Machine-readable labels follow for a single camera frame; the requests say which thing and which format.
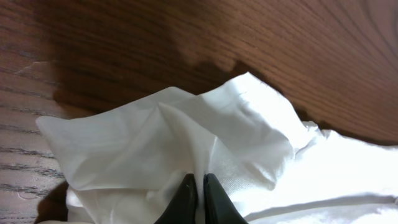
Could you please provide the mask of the white printed t-shirt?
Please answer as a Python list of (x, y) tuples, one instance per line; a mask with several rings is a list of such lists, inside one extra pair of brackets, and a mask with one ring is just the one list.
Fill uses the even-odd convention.
[(250, 73), (201, 95), (170, 87), (36, 123), (69, 184), (70, 223), (154, 223), (176, 194), (203, 223), (212, 177), (249, 223), (397, 222), (397, 147), (300, 120)]

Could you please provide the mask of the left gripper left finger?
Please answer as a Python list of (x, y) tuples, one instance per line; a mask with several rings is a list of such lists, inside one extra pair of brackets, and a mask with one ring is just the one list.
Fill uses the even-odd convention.
[(163, 214), (154, 224), (195, 224), (198, 205), (194, 174), (187, 174)]

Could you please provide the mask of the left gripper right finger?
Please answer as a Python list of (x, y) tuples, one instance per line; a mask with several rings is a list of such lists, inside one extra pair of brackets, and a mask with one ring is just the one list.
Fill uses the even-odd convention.
[(206, 224), (248, 224), (229, 199), (216, 175), (204, 176), (203, 193)]

